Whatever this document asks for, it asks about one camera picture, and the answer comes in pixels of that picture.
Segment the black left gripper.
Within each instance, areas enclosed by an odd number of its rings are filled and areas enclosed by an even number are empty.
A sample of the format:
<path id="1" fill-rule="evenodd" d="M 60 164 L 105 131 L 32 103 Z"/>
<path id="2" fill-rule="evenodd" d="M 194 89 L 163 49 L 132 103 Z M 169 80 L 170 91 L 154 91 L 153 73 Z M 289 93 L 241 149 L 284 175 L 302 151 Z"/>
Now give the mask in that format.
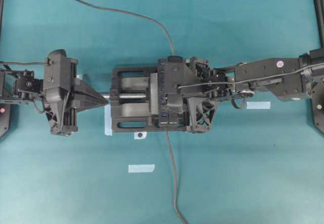
<path id="1" fill-rule="evenodd" d="M 108 100 L 89 86 L 76 79 L 77 60 L 69 58 L 66 51 L 58 49 L 50 52 L 44 68 L 42 95 L 45 114 L 53 135 L 69 136 L 77 131 L 76 111 L 102 107 Z M 73 93 L 73 108 L 69 101 Z"/>

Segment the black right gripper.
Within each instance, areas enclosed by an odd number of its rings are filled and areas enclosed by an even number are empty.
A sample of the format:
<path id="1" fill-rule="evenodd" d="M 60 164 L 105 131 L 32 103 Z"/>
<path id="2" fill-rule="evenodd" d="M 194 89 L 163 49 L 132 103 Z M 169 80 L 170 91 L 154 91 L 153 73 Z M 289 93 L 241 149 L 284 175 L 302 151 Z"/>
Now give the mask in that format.
<path id="1" fill-rule="evenodd" d="M 235 67 L 211 68 L 208 60 L 197 57 L 183 58 L 183 61 L 184 75 L 178 91 L 190 119 L 184 132 L 209 132 L 219 98 L 232 96 L 227 74 L 234 72 Z"/>

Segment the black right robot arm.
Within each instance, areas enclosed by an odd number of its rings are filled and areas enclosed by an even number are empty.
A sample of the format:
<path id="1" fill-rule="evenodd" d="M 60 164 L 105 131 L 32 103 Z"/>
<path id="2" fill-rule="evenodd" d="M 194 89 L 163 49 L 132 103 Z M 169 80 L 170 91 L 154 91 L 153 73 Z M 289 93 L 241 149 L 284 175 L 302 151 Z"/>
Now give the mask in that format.
<path id="1" fill-rule="evenodd" d="M 310 99 L 313 123 L 323 130 L 323 49 L 223 68 L 170 56 L 159 62 L 158 79 L 161 127 L 208 132 L 221 102 L 244 109 L 256 92 L 270 92 L 281 101 Z"/>

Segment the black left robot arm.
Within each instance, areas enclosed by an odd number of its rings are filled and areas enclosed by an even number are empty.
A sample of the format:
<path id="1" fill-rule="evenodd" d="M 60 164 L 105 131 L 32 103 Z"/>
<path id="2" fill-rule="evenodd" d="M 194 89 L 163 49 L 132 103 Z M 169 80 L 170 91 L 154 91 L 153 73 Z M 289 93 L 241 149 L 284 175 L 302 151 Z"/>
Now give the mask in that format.
<path id="1" fill-rule="evenodd" d="M 77 63 L 65 50 L 54 50 L 42 62 L 43 79 L 35 78 L 32 70 L 12 70 L 9 63 L 1 63 L 1 105 L 32 103 L 38 113 L 46 115 L 51 134 L 69 136 L 77 132 L 78 112 L 108 104 L 77 77 Z"/>

